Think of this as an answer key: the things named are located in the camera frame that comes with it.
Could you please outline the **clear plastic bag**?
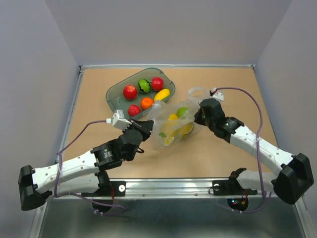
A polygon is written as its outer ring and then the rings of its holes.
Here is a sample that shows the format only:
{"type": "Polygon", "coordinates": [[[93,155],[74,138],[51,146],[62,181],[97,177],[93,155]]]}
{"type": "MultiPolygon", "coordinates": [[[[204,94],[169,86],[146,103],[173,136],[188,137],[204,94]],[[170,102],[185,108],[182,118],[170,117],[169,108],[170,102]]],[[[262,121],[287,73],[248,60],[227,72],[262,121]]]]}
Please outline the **clear plastic bag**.
{"type": "Polygon", "coordinates": [[[194,115],[200,108],[199,102],[207,97],[205,89],[194,87],[188,91],[187,99],[177,104],[156,101],[147,117],[154,122],[150,137],[152,147],[163,150],[200,132],[203,126],[194,122],[194,115]]]}

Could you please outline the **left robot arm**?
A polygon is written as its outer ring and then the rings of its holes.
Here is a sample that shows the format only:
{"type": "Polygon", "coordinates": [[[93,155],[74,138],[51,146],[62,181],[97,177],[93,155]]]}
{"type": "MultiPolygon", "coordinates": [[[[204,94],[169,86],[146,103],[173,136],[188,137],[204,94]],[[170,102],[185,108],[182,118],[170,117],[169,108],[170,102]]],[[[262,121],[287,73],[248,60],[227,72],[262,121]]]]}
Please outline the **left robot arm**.
{"type": "Polygon", "coordinates": [[[54,165],[42,168],[27,165],[20,169],[18,188],[21,210],[39,208],[49,198],[95,192],[106,195],[110,191],[106,172],[120,167],[123,162],[133,161],[137,153],[144,152],[140,145],[151,136],[154,121],[120,119],[114,115],[103,122],[121,129],[122,134],[76,158],[63,161],[63,152],[59,151],[59,161],[54,165]]]}

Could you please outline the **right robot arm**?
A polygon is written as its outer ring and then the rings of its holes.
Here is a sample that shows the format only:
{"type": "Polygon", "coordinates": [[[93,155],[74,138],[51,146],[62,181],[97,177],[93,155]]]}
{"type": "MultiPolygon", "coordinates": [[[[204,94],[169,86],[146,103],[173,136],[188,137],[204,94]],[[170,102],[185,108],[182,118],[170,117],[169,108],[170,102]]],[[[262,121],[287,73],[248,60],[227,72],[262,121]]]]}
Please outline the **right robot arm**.
{"type": "Polygon", "coordinates": [[[225,116],[216,99],[209,98],[200,102],[195,122],[208,127],[216,137],[260,159],[271,170],[270,173],[260,174],[241,169],[228,181],[231,192],[264,190],[293,205],[314,184],[310,160],[306,155],[293,155],[257,137],[238,119],[225,116]]]}

